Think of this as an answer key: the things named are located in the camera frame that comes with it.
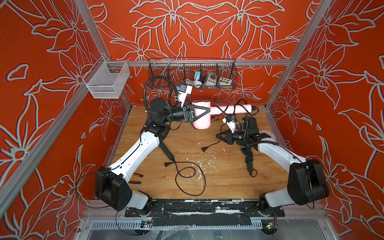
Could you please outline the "pink hair dryer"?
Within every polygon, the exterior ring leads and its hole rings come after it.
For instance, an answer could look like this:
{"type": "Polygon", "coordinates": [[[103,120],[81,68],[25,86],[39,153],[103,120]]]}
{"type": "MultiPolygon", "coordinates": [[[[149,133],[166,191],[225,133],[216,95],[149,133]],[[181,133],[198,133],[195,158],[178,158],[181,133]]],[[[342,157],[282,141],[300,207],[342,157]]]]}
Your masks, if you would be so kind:
{"type": "Polygon", "coordinates": [[[211,112],[206,116],[194,121],[192,123],[193,127],[197,130],[205,130],[211,126],[211,117],[212,116],[222,116],[222,115],[233,115],[233,114],[245,114],[251,113],[258,110],[256,106],[250,104],[236,104],[236,105],[225,105],[225,106],[213,106],[209,100],[195,100],[191,102],[192,105],[210,107],[211,112]]]}

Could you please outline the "dark green hair dryer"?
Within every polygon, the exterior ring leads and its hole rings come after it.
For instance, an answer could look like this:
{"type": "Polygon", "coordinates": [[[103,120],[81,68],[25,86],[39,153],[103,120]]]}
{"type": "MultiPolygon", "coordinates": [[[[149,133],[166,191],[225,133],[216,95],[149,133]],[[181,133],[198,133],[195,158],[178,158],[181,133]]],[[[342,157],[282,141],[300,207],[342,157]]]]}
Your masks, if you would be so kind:
{"type": "Polygon", "coordinates": [[[242,153],[245,155],[245,163],[247,166],[247,171],[249,172],[249,175],[254,178],[257,174],[253,174],[255,169],[253,168],[253,152],[252,148],[250,146],[245,146],[241,149],[242,153]]]}

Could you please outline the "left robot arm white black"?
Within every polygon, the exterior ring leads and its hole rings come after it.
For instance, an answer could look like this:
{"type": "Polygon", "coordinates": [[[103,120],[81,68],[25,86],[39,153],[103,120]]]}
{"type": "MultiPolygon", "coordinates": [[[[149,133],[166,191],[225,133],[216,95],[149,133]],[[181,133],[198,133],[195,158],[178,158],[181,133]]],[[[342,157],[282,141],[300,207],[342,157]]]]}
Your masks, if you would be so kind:
{"type": "Polygon", "coordinates": [[[176,87],[171,84],[171,91],[176,93],[176,104],[171,105],[163,98],[155,98],[151,103],[144,102],[147,120],[140,131],[138,141],[110,167],[100,167],[95,176],[95,196],[116,211],[126,208],[136,209],[147,215],[152,210],[152,198],[143,192],[133,191],[129,182],[144,159],[157,147],[167,155],[169,149],[163,141],[171,130],[171,123],[185,121],[193,123],[207,115],[209,108],[202,107],[203,113],[195,115],[196,106],[186,105],[185,99],[192,92],[191,85],[176,87]]]}

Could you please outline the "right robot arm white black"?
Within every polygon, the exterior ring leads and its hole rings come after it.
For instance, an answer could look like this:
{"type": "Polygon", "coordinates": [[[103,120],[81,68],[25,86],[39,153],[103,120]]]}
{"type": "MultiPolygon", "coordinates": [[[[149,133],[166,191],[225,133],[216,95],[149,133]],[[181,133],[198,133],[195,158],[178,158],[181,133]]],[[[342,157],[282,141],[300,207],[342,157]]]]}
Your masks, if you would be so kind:
{"type": "Polygon", "coordinates": [[[252,150],[267,155],[288,173],[285,188],[259,196],[257,209],[261,214],[269,215],[282,206],[314,204],[329,196],[324,170],[318,160],[301,157],[275,142],[273,134],[259,130],[253,117],[244,117],[240,127],[232,116],[224,118],[223,122],[229,129],[217,134],[216,138],[228,145],[242,146],[241,152],[251,176],[255,172],[252,150]]]}

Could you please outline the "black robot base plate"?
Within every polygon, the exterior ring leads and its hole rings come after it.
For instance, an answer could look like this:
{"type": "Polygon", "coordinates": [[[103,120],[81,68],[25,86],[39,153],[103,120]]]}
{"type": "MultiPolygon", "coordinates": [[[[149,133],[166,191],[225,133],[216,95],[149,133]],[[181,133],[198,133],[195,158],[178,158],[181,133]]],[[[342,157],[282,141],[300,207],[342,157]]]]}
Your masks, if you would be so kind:
{"type": "Polygon", "coordinates": [[[258,200],[242,199],[154,199],[148,214],[127,209],[127,218],[149,218],[155,227],[249,227],[261,229],[263,221],[285,217],[282,207],[262,214],[258,200]]]}

